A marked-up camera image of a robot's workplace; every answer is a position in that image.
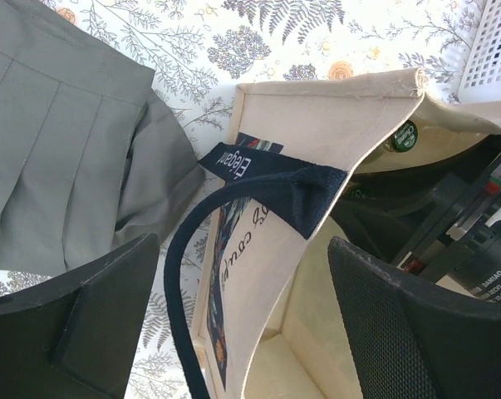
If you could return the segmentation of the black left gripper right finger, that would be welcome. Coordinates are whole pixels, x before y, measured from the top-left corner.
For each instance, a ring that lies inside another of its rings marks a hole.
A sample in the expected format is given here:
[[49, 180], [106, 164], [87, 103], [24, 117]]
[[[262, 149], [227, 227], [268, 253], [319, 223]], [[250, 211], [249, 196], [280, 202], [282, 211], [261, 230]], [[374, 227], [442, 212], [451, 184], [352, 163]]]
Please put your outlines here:
[[501, 398], [501, 305], [404, 273], [339, 237], [327, 257], [364, 398]]

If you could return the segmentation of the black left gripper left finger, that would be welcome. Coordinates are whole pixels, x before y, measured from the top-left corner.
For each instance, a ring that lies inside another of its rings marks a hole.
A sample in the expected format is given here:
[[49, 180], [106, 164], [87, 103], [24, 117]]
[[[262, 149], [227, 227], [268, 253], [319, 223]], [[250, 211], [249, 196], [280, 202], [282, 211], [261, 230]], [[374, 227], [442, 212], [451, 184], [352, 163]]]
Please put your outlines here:
[[122, 398], [157, 269], [144, 234], [0, 297], [0, 398]]

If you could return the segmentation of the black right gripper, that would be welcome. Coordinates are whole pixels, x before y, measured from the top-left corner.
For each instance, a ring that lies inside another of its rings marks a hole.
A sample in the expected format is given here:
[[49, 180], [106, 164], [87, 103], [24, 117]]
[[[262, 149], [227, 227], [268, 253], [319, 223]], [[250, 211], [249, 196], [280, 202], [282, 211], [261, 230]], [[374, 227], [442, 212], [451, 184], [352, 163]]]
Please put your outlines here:
[[355, 175], [336, 221], [389, 265], [501, 304], [501, 135], [432, 164]]

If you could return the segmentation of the clear Chang bottle back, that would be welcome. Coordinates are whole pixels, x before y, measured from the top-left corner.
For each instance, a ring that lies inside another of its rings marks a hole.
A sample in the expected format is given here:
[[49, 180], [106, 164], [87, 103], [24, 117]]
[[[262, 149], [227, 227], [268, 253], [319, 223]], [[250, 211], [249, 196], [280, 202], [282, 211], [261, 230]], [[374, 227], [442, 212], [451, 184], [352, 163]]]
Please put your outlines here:
[[385, 150], [405, 153], [411, 150], [418, 140], [418, 129], [414, 122], [406, 121], [383, 144]]

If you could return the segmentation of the beige canvas tote bag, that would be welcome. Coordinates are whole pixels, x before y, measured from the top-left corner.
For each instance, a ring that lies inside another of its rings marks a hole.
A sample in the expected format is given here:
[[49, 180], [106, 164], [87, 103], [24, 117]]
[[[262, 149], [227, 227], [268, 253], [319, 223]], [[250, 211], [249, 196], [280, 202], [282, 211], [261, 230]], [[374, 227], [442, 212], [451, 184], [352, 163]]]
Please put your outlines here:
[[[223, 185], [169, 244], [164, 287], [193, 398], [364, 398], [327, 249], [355, 175], [428, 165], [501, 135], [501, 101], [445, 106], [421, 69], [238, 87], [233, 138], [201, 165]], [[405, 153], [384, 142], [406, 121]]]

